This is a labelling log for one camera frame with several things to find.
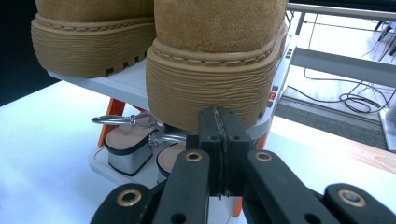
wooden surface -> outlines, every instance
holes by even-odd
[[[352,160],[396,174],[396,154],[385,150],[280,117],[274,117],[270,132],[296,142],[304,142],[312,148],[337,153],[340,157],[349,157]]]

metal clip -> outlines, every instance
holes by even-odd
[[[149,118],[148,123],[141,122],[141,119]],[[130,125],[136,128],[147,129],[154,127],[160,133],[165,131],[165,126],[157,121],[152,114],[145,112],[138,115],[131,115],[130,117],[123,117],[118,115],[107,115],[92,119],[93,123],[105,125]]]
[[[160,143],[168,142],[168,143],[182,143],[186,144],[186,136],[180,134],[168,134],[161,132],[151,133],[148,137],[148,145],[149,146],[157,146]]]

tan suede boot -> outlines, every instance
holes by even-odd
[[[154,0],[148,50],[150,111],[195,131],[198,111],[233,109],[245,127],[262,115],[287,34],[287,0]]]
[[[47,70],[103,77],[143,60],[155,38],[153,0],[36,0],[35,54]]]

gray carpet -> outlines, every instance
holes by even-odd
[[[378,121],[334,111],[307,102],[282,97],[276,115],[309,127],[387,150],[382,126]]]

rubber sole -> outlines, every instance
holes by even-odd
[[[191,52],[154,40],[146,74],[151,113],[179,129],[197,131],[201,109],[225,106],[246,128],[253,126],[265,111],[287,31],[283,24],[270,43],[242,53]]]
[[[146,57],[156,37],[153,17],[107,22],[61,22],[39,14],[32,40],[41,66],[73,77],[105,77]]]

